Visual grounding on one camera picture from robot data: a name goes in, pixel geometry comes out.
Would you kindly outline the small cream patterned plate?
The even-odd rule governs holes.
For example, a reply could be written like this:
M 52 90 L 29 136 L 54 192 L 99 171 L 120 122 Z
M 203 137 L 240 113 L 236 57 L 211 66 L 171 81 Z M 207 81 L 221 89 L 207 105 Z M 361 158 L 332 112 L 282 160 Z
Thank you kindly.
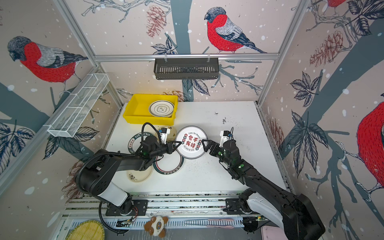
M 178 131 L 174 126 L 162 126 L 162 128 L 167 129 L 167 131 L 169 132 L 169 134 L 167 134 L 167 142 L 171 142 L 176 139 Z

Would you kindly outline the large green red rimmed plate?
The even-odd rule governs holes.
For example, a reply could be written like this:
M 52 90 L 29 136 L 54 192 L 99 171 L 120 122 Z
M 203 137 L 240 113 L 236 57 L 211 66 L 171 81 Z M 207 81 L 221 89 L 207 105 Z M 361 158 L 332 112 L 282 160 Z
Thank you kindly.
M 156 172 L 162 175 L 171 175 L 181 169 L 184 164 L 184 157 L 178 152 L 171 155 L 165 154 L 162 158 L 158 157 L 153 163 L 153 168 Z

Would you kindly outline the red characters white plate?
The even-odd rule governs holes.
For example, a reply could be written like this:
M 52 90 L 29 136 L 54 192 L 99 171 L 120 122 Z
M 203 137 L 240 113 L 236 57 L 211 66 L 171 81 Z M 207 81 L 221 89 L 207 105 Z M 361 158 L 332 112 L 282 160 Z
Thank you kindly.
M 177 147 L 178 153 L 185 159 L 197 159 L 204 153 L 203 140 L 207 140 L 206 133 L 199 127 L 188 126 L 181 129 L 177 136 L 176 141 L 181 142 Z

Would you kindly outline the white green cloud plate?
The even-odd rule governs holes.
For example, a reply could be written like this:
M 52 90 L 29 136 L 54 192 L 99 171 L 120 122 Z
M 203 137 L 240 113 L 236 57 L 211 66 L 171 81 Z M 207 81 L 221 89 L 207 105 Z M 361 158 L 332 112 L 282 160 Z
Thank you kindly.
M 155 101 L 149 106 L 149 113 L 154 117 L 170 117 L 174 110 L 174 104 L 165 100 Z

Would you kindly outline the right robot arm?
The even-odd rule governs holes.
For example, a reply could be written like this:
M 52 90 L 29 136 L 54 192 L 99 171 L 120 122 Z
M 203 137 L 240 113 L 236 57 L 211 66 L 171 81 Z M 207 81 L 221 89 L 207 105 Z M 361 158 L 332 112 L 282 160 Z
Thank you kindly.
M 202 140 L 202 145 L 205 152 L 227 165 L 226 171 L 232 179 L 249 187 L 242 193 L 243 202 L 257 193 L 272 204 L 282 217 L 282 228 L 289 240 L 318 240 L 325 233 L 325 226 L 309 198 L 294 195 L 265 178 L 242 159 L 235 140 L 228 140 L 222 146 L 212 140 Z

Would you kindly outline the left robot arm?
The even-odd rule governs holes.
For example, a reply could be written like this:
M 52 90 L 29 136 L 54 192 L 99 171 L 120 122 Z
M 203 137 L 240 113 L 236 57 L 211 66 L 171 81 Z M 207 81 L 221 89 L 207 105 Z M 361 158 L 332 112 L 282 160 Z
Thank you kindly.
M 112 182 L 115 173 L 145 171 L 160 157 L 171 155 L 181 145 L 180 141 L 162 143 L 155 136 L 149 136 L 141 141 L 134 154 L 101 149 L 78 171 L 75 177 L 77 188 L 84 194 L 127 212 L 132 208 L 132 197 Z

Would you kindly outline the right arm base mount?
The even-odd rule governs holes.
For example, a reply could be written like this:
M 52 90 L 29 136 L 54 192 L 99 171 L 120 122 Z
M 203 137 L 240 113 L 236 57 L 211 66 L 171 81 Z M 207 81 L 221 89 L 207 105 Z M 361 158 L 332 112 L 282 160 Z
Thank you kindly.
M 256 193 L 252 189 L 247 189 L 238 195 L 237 198 L 226 199 L 226 206 L 223 209 L 228 215 L 255 215 L 258 214 L 251 210 L 247 200 L 249 197 Z

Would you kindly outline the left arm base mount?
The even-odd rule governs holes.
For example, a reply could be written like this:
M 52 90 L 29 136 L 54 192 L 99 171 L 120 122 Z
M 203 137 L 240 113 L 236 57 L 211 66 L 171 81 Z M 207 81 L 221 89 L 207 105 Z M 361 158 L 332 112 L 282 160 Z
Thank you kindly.
M 108 217 L 145 216 L 148 208 L 148 203 L 149 203 L 148 200 L 144 200 L 144 199 L 133 200 L 133 198 L 129 196 L 120 207 L 117 207 L 112 203 L 108 203 L 106 216 Z

